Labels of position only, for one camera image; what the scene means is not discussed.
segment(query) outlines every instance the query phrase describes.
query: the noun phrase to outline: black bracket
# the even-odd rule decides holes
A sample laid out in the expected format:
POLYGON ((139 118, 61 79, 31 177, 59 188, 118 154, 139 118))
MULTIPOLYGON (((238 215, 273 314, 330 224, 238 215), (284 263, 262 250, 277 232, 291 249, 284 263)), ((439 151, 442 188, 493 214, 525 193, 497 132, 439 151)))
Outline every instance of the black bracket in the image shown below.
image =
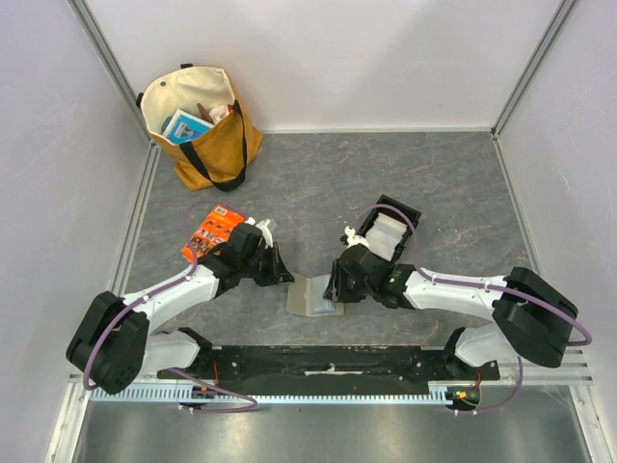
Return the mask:
MULTIPOLYGON (((67 359, 84 371, 94 345, 112 319, 124 309, 110 291, 98 294, 68 345, 67 359)), ((144 360, 149 321, 145 313, 129 312, 101 346, 91 379, 107 394, 116 394, 137 377, 144 360)))
MULTIPOLYGON (((505 280, 508 287, 546 301, 570 318, 577 318, 577 306, 528 268, 514 267, 505 280)), ((493 307, 495 323, 519 355, 542 367, 561 365, 572 325, 546 309, 507 293, 493 307)))

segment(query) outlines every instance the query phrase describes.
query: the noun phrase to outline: blue book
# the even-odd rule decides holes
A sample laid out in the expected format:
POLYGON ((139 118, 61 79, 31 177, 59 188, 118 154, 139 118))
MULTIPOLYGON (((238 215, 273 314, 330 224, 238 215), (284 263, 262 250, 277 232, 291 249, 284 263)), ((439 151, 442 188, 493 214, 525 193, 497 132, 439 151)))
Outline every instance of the blue book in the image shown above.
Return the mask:
POLYGON ((207 123, 203 119, 178 109, 167 124, 163 136, 170 142, 179 145, 180 143, 200 138, 213 126, 213 124, 207 123))

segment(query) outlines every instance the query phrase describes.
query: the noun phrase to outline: canvas bag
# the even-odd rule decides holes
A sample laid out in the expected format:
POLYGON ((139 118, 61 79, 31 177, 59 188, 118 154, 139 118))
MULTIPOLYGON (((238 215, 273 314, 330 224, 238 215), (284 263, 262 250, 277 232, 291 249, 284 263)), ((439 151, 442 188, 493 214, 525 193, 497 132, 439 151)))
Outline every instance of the canvas bag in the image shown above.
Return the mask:
POLYGON ((261 133, 222 68, 182 65, 148 85, 137 98, 150 136, 175 160, 174 170, 189 190, 216 186, 231 191, 242 184, 247 164, 261 143, 261 133), (199 117, 205 108, 233 105, 233 111, 200 138, 176 145, 161 134, 176 109, 199 117))

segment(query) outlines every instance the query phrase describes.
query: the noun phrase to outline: orange snack bag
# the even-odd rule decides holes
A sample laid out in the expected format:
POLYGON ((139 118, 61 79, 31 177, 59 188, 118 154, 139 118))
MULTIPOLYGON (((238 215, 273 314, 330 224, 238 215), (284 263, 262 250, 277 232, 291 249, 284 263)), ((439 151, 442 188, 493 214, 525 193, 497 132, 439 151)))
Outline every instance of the orange snack bag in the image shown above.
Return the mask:
MULTIPOLYGON (((237 212, 229 210, 220 204, 215 205, 212 212, 201 222, 200 227, 191 237, 191 243, 197 251, 197 257, 205 256, 214 246, 227 241, 235 226, 245 220, 237 212)), ((182 255, 189 262, 193 263, 193 254, 188 245, 184 245, 182 248, 182 255)))

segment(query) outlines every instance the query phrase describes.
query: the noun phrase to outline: black bag handle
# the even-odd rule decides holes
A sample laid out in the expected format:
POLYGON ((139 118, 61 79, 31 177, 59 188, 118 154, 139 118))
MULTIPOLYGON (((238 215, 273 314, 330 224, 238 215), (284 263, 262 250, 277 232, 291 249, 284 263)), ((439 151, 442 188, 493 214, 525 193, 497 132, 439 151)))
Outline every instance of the black bag handle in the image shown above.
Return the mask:
POLYGON ((238 186, 244 183, 247 174, 247 162, 248 162, 248 147, 247 147, 247 136, 246 136, 246 127, 244 125, 244 116, 242 115, 242 108, 240 108, 240 103, 236 99, 233 101, 233 111, 240 115, 240 119, 242 120, 242 170, 238 174, 238 176, 232 180, 228 181, 214 181, 210 177, 210 173, 203 165, 199 155, 195 151, 195 147, 193 146, 193 142, 184 142, 180 144, 180 149, 186 156, 186 159, 191 163, 191 165, 199 172, 202 176, 206 177, 208 180, 212 182, 214 186, 216 186, 221 191, 231 191, 235 190, 238 186))

